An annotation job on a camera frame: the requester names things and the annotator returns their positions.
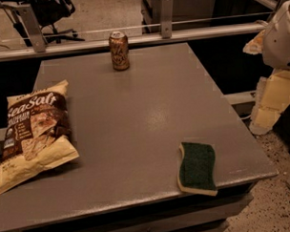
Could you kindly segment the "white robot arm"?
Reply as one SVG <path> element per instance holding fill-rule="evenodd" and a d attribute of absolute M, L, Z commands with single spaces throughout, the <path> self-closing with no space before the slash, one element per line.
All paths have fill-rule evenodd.
<path fill-rule="evenodd" d="M 244 45 L 243 51 L 261 53 L 264 64 L 273 69 L 269 78 L 259 79 L 249 125 L 253 135 L 265 135 L 290 105 L 290 0 Z"/>

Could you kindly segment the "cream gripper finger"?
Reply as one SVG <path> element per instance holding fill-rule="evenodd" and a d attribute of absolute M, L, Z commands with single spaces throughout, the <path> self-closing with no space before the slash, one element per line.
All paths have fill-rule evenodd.
<path fill-rule="evenodd" d="M 251 41 L 249 41 L 244 45 L 243 51 L 251 55 L 262 53 L 263 51 L 262 40 L 264 33 L 265 31 L 261 31 L 257 35 L 255 35 L 255 37 Z"/>
<path fill-rule="evenodd" d="M 255 101 L 249 128 L 253 135 L 265 135 L 290 105 L 290 70 L 274 69 L 270 77 L 261 77 Z"/>

